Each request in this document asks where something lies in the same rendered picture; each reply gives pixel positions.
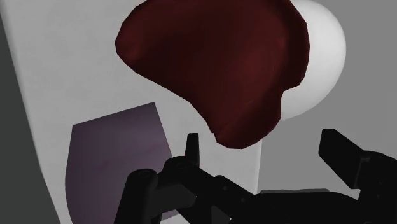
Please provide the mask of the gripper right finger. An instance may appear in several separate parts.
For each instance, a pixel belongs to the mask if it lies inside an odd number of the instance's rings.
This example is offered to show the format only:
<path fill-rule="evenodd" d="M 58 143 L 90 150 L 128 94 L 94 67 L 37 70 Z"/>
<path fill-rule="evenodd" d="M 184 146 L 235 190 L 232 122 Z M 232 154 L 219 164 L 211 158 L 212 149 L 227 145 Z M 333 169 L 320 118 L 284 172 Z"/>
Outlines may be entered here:
<path fill-rule="evenodd" d="M 359 200 L 397 200 L 397 160 L 363 150 L 335 129 L 323 129 L 319 156 Z"/>

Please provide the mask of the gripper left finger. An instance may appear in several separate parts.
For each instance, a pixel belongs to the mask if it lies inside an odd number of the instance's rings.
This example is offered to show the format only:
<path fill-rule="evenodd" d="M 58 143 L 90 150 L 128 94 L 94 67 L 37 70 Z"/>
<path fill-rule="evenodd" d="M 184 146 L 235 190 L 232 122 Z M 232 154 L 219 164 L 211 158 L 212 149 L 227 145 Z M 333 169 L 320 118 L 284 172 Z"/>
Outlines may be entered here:
<path fill-rule="evenodd" d="M 189 133 L 185 154 L 166 160 L 160 172 L 138 169 L 128 175 L 114 224 L 160 224 L 169 211 L 189 224 L 246 224 L 244 210 L 252 197 L 200 168 L 199 135 Z"/>

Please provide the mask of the purple flat rectangular object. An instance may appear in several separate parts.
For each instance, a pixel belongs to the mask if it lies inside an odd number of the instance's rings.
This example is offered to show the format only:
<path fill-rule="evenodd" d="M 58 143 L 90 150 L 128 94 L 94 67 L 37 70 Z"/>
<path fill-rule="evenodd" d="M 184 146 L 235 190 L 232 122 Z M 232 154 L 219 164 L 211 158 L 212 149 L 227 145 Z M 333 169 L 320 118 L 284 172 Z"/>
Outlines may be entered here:
<path fill-rule="evenodd" d="M 113 224 L 127 176 L 171 158 L 155 103 L 73 125 L 65 188 L 73 224 Z"/>

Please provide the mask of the dark red lumpy object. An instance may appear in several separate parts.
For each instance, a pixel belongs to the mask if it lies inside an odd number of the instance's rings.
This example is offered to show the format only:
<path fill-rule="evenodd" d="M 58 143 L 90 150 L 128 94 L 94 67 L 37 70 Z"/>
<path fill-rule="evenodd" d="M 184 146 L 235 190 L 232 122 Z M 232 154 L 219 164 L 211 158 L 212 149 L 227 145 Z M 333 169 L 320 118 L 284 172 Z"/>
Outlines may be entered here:
<path fill-rule="evenodd" d="M 310 44 L 291 0 L 145 0 L 115 48 L 134 72 L 188 101 L 220 145 L 244 149 L 279 122 Z"/>

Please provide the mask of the white toilet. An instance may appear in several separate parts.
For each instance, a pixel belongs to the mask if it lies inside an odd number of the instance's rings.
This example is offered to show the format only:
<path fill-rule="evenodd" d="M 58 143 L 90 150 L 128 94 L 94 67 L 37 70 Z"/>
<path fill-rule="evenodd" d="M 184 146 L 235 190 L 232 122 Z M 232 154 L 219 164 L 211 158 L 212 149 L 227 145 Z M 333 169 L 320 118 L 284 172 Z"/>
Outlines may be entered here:
<path fill-rule="evenodd" d="M 72 224 L 65 173 L 72 126 L 156 104 L 171 153 L 200 135 L 202 168 L 252 193 L 258 190 L 261 143 L 245 150 L 219 145 L 185 100 L 132 72 L 115 52 L 122 21 L 143 0 L 0 0 L 38 160 L 61 224 Z"/>

